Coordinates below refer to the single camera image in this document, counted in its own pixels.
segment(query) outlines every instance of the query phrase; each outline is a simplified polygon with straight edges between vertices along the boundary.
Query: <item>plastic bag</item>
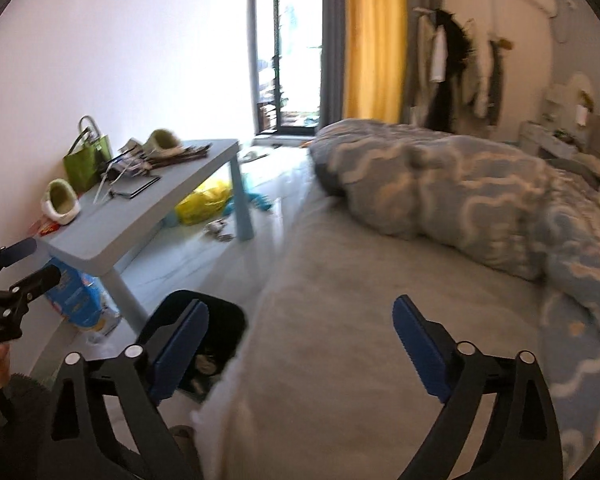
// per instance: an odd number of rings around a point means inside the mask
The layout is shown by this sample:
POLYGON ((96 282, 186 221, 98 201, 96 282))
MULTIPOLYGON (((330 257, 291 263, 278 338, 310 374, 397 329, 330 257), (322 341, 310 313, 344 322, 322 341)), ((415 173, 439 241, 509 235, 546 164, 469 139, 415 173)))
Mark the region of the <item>plastic bag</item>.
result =
POLYGON ((176 206, 176 215, 185 225, 197 224, 221 212, 232 194, 229 182, 208 178, 176 206))
POLYGON ((45 295, 72 325, 90 332, 90 340, 109 334, 119 323, 120 313, 93 276, 68 266, 57 258, 49 264, 60 269, 60 283, 45 295))

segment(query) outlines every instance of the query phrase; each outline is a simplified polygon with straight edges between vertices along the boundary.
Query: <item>trash bin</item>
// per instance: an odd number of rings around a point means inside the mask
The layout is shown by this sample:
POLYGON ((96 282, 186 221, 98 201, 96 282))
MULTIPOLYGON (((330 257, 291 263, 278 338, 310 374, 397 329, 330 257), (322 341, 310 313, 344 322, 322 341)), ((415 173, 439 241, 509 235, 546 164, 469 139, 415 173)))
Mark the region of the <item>trash bin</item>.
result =
POLYGON ((220 380, 247 328, 246 316, 239 306, 200 292, 177 290, 162 301, 136 343, 146 344, 158 328, 174 323, 193 300, 200 300, 208 307, 209 327, 178 387, 202 403, 220 380))

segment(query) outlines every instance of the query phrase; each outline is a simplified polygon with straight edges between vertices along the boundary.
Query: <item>yellow plastic bag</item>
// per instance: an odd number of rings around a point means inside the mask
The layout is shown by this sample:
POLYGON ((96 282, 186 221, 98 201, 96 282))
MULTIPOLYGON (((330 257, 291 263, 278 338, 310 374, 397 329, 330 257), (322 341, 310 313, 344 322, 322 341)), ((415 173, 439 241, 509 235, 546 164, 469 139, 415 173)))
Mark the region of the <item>yellow plastic bag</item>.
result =
POLYGON ((207 220, 224 209, 232 194, 229 182, 220 178, 208 178, 176 206, 178 220, 184 225, 207 220))

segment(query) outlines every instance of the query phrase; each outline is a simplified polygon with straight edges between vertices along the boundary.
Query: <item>blue gripper pad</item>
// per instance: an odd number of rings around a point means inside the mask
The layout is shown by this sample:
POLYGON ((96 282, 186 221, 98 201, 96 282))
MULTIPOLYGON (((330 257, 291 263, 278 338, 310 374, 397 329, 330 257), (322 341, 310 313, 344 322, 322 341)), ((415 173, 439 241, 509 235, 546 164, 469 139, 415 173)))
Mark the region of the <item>blue gripper pad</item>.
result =
POLYGON ((444 404, 452 393, 446 382, 446 368, 456 342, 440 323, 424 319, 407 295, 395 300, 393 317, 395 331, 427 393, 444 404))
POLYGON ((154 360, 153 381, 148 394, 155 404, 169 399, 176 391, 193 355, 206 335, 209 326, 209 309, 201 301, 194 300, 192 303, 174 323, 175 330, 154 360))

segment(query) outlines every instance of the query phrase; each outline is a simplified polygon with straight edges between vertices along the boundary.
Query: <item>light blue table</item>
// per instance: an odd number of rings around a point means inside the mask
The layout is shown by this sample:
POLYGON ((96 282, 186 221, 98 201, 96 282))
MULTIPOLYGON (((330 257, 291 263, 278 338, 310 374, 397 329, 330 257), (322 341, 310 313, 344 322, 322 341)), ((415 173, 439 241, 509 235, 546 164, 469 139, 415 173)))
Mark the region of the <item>light blue table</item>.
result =
POLYGON ((211 143, 207 158, 155 170, 161 179, 132 200, 106 198, 93 205, 96 188, 80 199, 82 211, 59 231, 40 238, 52 255, 92 276, 97 276, 131 328, 139 333, 149 314, 128 289, 116 262, 140 243, 173 208, 219 168, 229 163, 234 185, 237 235, 253 238, 249 204, 242 186, 236 139, 196 140, 211 143))

